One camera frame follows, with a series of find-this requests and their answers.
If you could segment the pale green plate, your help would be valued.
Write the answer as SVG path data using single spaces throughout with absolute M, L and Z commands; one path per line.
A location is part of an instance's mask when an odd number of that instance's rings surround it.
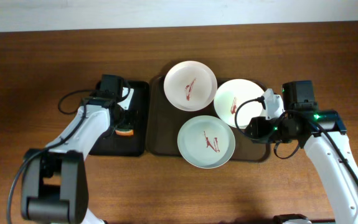
M 236 142 L 233 131 L 221 119 L 202 115 L 182 125 L 177 146 L 188 163 L 201 169 L 214 169 L 231 159 Z

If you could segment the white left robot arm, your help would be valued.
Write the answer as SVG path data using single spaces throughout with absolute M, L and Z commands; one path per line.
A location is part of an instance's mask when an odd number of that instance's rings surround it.
M 21 216 L 37 223 L 104 223 L 88 207 L 85 159 L 94 144 L 123 122 L 122 101 L 132 88 L 116 75 L 103 75 L 100 86 L 80 101 L 75 117 L 43 149 L 29 149 L 14 183 L 21 185 Z

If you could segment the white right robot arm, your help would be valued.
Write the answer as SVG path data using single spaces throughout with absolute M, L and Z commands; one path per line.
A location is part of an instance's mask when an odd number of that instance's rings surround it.
M 297 141 L 313 163 L 336 223 L 358 223 L 358 166 L 347 129 L 335 110 L 320 110 L 309 80 L 288 82 L 277 95 L 267 89 L 254 100 L 266 114 L 254 117 L 242 134 L 254 143 Z

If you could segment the orange green sponge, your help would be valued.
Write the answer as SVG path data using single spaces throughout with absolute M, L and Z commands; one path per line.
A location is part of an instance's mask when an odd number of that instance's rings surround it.
M 133 136 L 134 126 L 130 124 L 122 124 L 116 127 L 115 133 L 118 136 Z

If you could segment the cream plate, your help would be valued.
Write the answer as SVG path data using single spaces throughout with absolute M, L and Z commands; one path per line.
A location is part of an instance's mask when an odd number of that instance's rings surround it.
M 264 94 L 256 83 L 245 79 L 234 79 L 218 87 L 214 97 L 214 109 L 217 116 L 229 126 L 235 128 L 235 113 L 239 106 Z M 262 114 L 263 107 L 259 102 L 250 102 L 242 106 L 237 115 L 237 124 L 244 129 L 250 120 Z

